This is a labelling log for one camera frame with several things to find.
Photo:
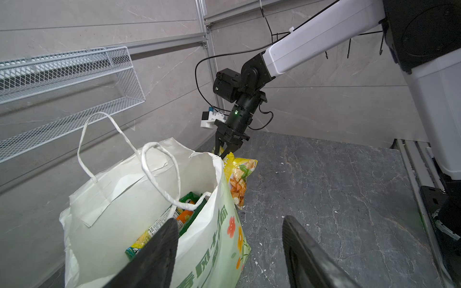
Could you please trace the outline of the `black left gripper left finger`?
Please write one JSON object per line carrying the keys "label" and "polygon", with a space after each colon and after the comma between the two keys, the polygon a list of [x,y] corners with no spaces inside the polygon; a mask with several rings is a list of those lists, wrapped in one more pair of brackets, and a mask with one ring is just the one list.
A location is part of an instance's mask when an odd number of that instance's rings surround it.
{"label": "black left gripper left finger", "polygon": [[168,288],[174,272],[179,230],[170,218],[109,283],[107,288]]}

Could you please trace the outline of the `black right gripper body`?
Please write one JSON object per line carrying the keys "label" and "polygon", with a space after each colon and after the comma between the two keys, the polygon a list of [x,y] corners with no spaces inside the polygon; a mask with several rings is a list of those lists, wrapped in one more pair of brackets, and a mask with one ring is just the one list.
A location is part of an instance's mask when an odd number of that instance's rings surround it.
{"label": "black right gripper body", "polygon": [[236,100],[225,122],[215,120],[216,146],[241,146],[243,140],[249,140],[245,134],[252,122],[253,115],[258,107],[267,102],[265,92],[258,91],[255,95],[242,93]]}

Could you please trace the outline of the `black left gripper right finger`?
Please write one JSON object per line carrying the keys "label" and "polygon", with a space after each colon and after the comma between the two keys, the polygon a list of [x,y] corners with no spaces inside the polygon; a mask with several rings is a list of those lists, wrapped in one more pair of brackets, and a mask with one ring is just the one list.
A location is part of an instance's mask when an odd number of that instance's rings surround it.
{"label": "black left gripper right finger", "polygon": [[310,236],[293,216],[286,216],[282,240],[292,288],[358,288],[345,270]]}

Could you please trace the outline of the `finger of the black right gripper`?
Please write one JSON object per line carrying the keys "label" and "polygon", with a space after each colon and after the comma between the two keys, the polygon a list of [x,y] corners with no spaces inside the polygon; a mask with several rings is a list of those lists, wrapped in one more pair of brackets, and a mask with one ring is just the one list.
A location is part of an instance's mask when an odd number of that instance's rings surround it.
{"label": "finger of the black right gripper", "polygon": [[220,138],[220,133],[216,133],[215,134],[215,140],[214,140],[214,148],[212,150],[212,153],[214,155],[220,156],[221,155],[221,152],[220,152],[221,146],[222,146],[222,141],[221,141],[221,138]]}
{"label": "finger of the black right gripper", "polygon": [[221,159],[224,159],[229,153],[234,153],[241,148],[243,142],[241,139],[221,140],[220,146],[224,151],[220,154]]}

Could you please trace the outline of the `yellow chips snack bag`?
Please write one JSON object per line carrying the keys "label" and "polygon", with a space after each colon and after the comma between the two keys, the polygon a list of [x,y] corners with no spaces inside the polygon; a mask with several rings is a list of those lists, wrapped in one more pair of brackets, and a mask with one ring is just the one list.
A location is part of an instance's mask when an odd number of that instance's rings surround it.
{"label": "yellow chips snack bag", "polygon": [[234,204],[239,210],[244,208],[244,197],[247,191],[247,179],[258,165],[254,159],[237,158],[230,152],[223,160],[224,175]]}

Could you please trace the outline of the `green Fox's candy bag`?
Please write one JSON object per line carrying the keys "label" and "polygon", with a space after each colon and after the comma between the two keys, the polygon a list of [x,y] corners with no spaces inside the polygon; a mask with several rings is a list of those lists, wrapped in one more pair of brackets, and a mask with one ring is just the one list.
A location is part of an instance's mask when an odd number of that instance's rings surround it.
{"label": "green Fox's candy bag", "polygon": [[[180,202],[185,203],[185,204],[195,205],[199,202],[200,197],[201,195],[197,195],[193,192],[190,192],[186,194],[183,198],[181,198]],[[195,219],[197,218],[199,213],[202,211],[206,203],[207,203],[207,199],[204,199],[200,203],[200,205],[193,211],[183,210],[181,208],[176,209],[176,213],[178,214],[176,216],[176,221],[178,223],[179,236],[182,236],[183,234],[187,232],[188,228],[195,221]]]}

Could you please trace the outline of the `white floral paper bag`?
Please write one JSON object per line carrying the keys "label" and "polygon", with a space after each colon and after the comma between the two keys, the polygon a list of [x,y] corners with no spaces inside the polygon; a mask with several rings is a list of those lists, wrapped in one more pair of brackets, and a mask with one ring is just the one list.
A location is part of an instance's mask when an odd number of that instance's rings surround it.
{"label": "white floral paper bag", "polygon": [[[180,199],[201,195],[195,205]],[[125,250],[171,206],[193,211],[207,203],[178,239],[173,288],[234,288],[250,247],[223,160],[175,139],[150,142],[99,173],[70,197],[60,215],[66,248],[65,286],[100,288],[132,260]]]}

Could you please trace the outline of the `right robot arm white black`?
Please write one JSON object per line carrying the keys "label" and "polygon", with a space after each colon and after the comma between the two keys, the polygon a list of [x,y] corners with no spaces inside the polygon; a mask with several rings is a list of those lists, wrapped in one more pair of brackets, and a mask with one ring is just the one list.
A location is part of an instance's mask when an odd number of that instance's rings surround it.
{"label": "right robot arm white black", "polygon": [[404,73],[379,28],[347,40],[265,86],[270,132],[390,146],[431,144],[439,167],[461,176],[461,54]]}

